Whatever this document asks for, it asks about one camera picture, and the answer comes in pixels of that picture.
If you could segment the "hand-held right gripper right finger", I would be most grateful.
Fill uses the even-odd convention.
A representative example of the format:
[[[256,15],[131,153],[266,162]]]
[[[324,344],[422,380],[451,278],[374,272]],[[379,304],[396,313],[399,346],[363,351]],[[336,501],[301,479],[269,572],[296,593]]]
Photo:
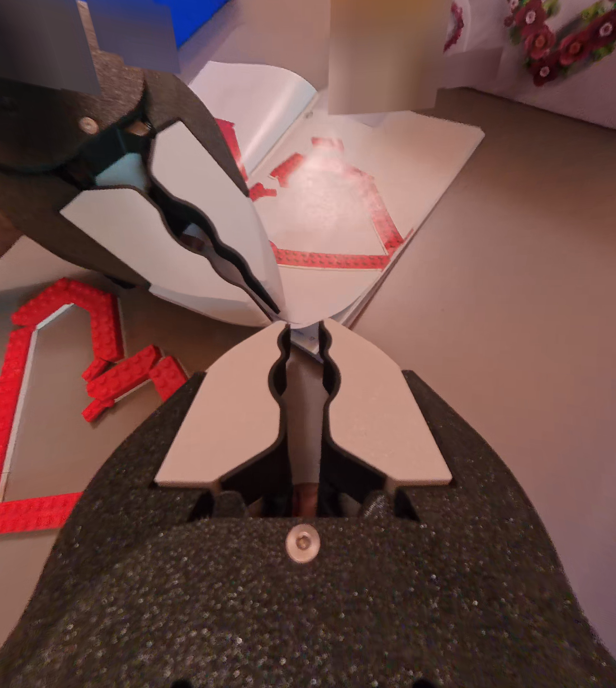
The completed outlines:
[[[445,486],[448,468],[398,364],[333,319],[320,324],[328,392],[321,479],[333,486]]]

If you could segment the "heart wreath toy box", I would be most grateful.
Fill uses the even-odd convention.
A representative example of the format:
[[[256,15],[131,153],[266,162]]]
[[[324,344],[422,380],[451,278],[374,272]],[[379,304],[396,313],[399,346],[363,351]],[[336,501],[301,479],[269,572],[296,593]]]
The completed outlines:
[[[460,83],[616,130],[616,1],[452,1]]]

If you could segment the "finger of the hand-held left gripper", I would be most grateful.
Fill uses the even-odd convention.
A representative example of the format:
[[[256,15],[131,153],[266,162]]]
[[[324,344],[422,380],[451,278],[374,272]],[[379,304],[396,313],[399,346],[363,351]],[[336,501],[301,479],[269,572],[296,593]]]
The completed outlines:
[[[155,135],[148,170],[165,207],[207,236],[212,264],[270,316],[283,319],[285,296],[271,243],[253,202],[180,120]]]
[[[264,328],[271,319],[209,260],[178,242],[159,209],[130,186],[82,191],[61,215],[150,284],[154,296],[211,319]]]

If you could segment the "grey desk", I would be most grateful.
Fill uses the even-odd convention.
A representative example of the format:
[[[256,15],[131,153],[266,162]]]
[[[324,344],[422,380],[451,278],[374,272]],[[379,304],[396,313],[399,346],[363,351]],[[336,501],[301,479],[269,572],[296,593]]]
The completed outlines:
[[[499,453],[616,657],[616,132],[468,89],[441,91],[424,114],[485,137],[354,329]],[[105,288],[26,239],[0,261],[0,368],[14,307],[61,277]],[[148,386],[85,453],[22,435],[11,487],[85,486],[157,407]],[[69,453],[63,474],[54,451]],[[56,537],[0,536],[0,646]]]

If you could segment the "blue plastic bin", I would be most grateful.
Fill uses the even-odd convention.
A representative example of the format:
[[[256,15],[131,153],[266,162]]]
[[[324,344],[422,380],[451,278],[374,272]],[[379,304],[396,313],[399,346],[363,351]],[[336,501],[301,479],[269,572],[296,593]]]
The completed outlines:
[[[165,18],[174,34],[176,47],[182,47],[192,35],[229,1],[87,1],[91,11],[115,10],[126,19],[158,13]]]

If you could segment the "white instruction booklet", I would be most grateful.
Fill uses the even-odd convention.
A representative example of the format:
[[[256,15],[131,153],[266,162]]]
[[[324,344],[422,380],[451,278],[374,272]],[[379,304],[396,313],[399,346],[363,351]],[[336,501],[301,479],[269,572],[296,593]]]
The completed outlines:
[[[348,327],[482,141],[411,111],[328,113],[327,94],[266,64],[211,61],[190,83],[221,126],[272,243],[292,340]]]

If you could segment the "red brick piece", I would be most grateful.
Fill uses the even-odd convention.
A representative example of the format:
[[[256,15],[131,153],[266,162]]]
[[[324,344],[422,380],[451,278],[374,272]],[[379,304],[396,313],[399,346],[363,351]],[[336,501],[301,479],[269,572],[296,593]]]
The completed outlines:
[[[161,350],[149,345],[112,367],[108,367],[106,360],[98,360],[90,368],[98,374],[87,381],[86,391],[92,401],[82,411],[83,418],[87,422],[96,421],[119,398],[146,382],[161,357]]]

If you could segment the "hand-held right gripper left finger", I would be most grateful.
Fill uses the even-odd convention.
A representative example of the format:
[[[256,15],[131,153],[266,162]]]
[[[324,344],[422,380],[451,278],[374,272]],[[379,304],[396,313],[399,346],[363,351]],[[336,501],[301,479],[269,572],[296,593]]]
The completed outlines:
[[[213,363],[155,476],[159,487],[222,489],[280,436],[280,403],[270,372],[285,350],[275,322]]]

